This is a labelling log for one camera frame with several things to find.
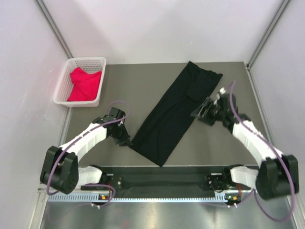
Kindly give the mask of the black t-shirt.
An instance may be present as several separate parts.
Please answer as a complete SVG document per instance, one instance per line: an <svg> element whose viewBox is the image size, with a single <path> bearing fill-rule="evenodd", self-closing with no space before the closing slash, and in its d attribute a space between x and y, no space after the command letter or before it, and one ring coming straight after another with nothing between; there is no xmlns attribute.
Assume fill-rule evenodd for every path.
<svg viewBox="0 0 305 229"><path fill-rule="evenodd" d="M162 167L223 74L188 62L135 134L131 149Z"/></svg>

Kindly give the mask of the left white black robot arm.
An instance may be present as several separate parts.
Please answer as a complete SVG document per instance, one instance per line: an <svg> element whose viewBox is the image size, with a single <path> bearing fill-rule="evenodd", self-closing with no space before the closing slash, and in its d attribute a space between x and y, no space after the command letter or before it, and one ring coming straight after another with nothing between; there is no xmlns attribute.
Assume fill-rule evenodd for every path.
<svg viewBox="0 0 305 229"><path fill-rule="evenodd" d="M82 186L94 185L103 189L108 178L96 165L79 167L80 160L97 144L111 137L117 146L130 146L130 136L124 121L127 114L112 107L104 117L94 119L89 126L71 141L47 149L40 182L47 186L48 195L58 192L69 194Z"/></svg>

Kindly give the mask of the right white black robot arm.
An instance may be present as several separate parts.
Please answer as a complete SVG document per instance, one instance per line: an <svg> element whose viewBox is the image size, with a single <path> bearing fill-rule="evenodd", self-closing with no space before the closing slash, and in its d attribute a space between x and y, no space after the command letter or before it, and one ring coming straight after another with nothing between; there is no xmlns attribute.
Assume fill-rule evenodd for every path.
<svg viewBox="0 0 305 229"><path fill-rule="evenodd" d="M239 114L234 94L218 94L210 97L191 113L191 117L213 126L221 122L228 131L249 151L258 164L258 169L244 165L227 166L222 174L226 188L238 184L253 188L264 200L288 196L299 192L298 161L293 155L284 155L272 146L256 129L246 114Z"/></svg>

